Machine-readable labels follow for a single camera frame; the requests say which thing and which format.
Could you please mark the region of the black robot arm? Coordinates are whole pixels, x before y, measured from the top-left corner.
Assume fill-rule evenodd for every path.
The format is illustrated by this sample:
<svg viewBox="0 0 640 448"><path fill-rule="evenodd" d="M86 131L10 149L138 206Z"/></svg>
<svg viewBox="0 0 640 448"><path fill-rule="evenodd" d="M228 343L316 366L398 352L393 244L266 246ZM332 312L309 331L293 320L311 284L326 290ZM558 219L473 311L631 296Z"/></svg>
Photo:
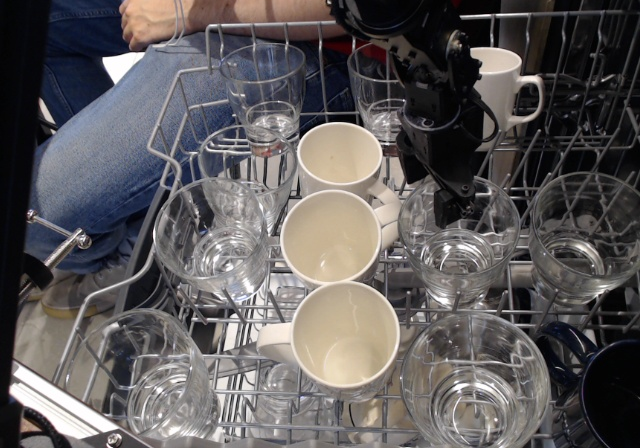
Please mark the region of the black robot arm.
<svg viewBox="0 0 640 448"><path fill-rule="evenodd" d="M450 0L330 0L336 22L389 55L404 89L396 137L408 182L431 177L435 223L469 216L475 187L470 159L486 142L487 109L474 85L480 63L471 55Z"/></svg>

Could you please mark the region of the person's bare hand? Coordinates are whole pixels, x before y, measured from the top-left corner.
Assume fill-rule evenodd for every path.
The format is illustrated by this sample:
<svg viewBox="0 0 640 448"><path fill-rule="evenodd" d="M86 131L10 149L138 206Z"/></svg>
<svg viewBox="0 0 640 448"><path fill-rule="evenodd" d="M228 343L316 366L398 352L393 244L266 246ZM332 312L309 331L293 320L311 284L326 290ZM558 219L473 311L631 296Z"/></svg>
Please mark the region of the person's bare hand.
<svg viewBox="0 0 640 448"><path fill-rule="evenodd" d="M206 0L124 0L119 6L122 38L132 52L213 23Z"/></svg>

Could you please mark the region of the person's bare forearm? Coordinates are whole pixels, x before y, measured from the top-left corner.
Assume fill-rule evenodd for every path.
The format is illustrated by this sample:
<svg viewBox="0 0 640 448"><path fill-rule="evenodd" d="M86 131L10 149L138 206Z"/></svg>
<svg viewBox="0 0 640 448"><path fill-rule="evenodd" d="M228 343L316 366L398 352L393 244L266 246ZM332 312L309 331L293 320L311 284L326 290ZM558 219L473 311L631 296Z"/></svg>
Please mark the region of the person's bare forearm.
<svg viewBox="0 0 640 448"><path fill-rule="evenodd" d="M222 24L233 34L247 34L251 24L258 34L273 39L281 37L276 25L285 23L295 41L345 34L333 21L326 0L193 0L189 23L197 30Z"/></svg>

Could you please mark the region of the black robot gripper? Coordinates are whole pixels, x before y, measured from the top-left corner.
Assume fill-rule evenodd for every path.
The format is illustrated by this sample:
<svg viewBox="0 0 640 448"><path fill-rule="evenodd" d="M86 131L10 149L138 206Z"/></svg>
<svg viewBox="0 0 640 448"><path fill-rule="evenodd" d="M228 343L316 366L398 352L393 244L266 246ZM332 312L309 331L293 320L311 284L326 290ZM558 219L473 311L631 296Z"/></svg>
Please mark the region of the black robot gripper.
<svg viewBox="0 0 640 448"><path fill-rule="evenodd" d="M472 112L441 126L406 110L398 116L401 131L396 144L406 182L414 184L432 177L443 188L434 193L436 226L446 228L470 217L475 211L476 192L471 158L483 143L479 138L483 134L482 115Z"/></svg>

